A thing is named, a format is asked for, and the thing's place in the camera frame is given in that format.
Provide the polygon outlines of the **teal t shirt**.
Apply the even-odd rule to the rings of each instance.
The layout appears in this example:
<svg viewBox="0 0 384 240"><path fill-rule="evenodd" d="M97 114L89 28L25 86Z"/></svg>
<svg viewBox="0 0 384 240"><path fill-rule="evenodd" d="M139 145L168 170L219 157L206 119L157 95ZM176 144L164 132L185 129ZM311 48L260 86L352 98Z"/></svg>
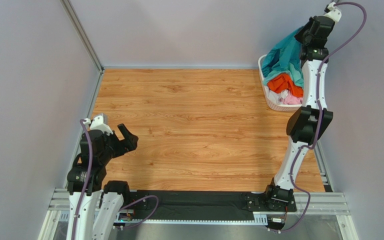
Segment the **teal t shirt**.
<svg viewBox="0 0 384 240"><path fill-rule="evenodd" d="M299 54L302 44L295 39L295 35L302 29L297 28L280 42L278 42L261 62L260 69L266 86L280 74L288 74L293 83L303 88L304 77L301 69Z"/></svg>

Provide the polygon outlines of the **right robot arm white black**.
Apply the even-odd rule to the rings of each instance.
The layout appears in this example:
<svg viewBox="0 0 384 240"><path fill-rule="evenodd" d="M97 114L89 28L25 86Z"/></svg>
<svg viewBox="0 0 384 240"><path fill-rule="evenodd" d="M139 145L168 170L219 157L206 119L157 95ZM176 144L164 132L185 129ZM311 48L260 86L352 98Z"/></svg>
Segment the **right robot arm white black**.
<svg viewBox="0 0 384 240"><path fill-rule="evenodd" d="M301 45L296 55L303 73L304 97L286 126L289 138L284 160L263 194L262 202L271 211L286 210L292 203L301 164L333 120L325 100L325 72L331 55L325 44L335 23L326 15L314 16L293 34L293 40Z"/></svg>

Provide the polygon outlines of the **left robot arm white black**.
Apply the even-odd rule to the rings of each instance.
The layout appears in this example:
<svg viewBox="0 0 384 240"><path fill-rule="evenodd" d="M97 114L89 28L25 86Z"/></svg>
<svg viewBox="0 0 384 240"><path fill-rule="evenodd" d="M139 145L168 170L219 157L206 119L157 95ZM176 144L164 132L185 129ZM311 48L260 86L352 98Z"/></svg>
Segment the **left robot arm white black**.
<svg viewBox="0 0 384 240"><path fill-rule="evenodd" d="M123 139L100 129L85 129L82 134L80 153L67 174L68 240L109 239L119 210L130 200L126 181L111 180L103 184L107 164L138 146L139 138L124 124L117 127Z"/></svg>

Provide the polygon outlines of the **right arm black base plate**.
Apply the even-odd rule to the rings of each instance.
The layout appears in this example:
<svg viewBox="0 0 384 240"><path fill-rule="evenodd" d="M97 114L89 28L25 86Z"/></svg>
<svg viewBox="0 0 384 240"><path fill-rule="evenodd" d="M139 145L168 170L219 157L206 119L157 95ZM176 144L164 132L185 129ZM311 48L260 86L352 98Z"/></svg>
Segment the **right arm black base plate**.
<svg viewBox="0 0 384 240"><path fill-rule="evenodd" d="M246 192L243 194L246 209L250 212L297 212L298 208L292 194L287 197L271 198L263 193Z"/></svg>

